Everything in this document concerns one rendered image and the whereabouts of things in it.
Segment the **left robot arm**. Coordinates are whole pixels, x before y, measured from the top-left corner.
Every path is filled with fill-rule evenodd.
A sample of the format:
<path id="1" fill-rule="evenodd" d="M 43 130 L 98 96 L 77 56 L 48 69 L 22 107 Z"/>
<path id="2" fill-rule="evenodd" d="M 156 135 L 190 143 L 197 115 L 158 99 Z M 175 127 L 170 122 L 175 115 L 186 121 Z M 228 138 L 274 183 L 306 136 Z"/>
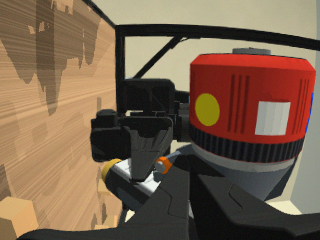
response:
<path id="1" fill-rule="evenodd" d="M 191 143 L 188 136 L 189 92 L 176 91 L 179 90 L 175 89 L 174 114 L 169 114 L 169 111 L 153 112 L 168 113 L 168 117 L 173 120 L 173 140 Z M 96 113 L 95 119 L 91 119 L 90 143 L 92 159 L 95 162 L 129 159 L 127 144 L 121 141 L 120 137 L 120 118 L 115 110 L 102 109 Z"/>

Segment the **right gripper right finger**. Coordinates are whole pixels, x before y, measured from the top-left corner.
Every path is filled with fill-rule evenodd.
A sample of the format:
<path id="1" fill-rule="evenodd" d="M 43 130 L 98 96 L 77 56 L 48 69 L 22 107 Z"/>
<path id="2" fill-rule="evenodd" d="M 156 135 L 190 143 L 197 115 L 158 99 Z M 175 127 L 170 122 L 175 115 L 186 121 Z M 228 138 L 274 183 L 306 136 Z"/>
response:
<path id="1" fill-rule="evenodd" d="M 190 205 L 199 240 L 320 240 L 320 213 L 284 213 L 196 155 L 187 159 Z"/>

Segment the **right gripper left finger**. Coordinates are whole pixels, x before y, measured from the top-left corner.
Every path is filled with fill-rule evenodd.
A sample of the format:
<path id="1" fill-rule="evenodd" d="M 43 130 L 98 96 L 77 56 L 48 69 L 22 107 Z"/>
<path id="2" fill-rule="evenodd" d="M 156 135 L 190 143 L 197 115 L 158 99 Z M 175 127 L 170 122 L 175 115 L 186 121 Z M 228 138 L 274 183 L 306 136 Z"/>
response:
<path id="1" fill-rule="evenodd" d="M 178 155 L 150 198 L 114 228 L 63 231 L 36 229 L 16 240 L 189 240 L 190 165 Z"/>

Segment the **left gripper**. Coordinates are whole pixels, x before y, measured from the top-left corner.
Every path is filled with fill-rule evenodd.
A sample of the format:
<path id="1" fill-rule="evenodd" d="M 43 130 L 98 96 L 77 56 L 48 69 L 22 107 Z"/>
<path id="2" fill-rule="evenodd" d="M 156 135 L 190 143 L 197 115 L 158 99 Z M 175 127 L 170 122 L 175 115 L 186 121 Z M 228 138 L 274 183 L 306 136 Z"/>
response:
<path id="1" fill-rule="evenodd" d="M 118 93 L 121 113 L 143 111 L 121 117 L 120 130 L 121 140 L 131 142 L 132 181 L 145 182 L 156 170 L 156 160 L 170 154 L 173 120 L 166 112 L 153 111 L 174 114 L 175 84 L 165 78 L 129 78 L 118 85 Z"/>

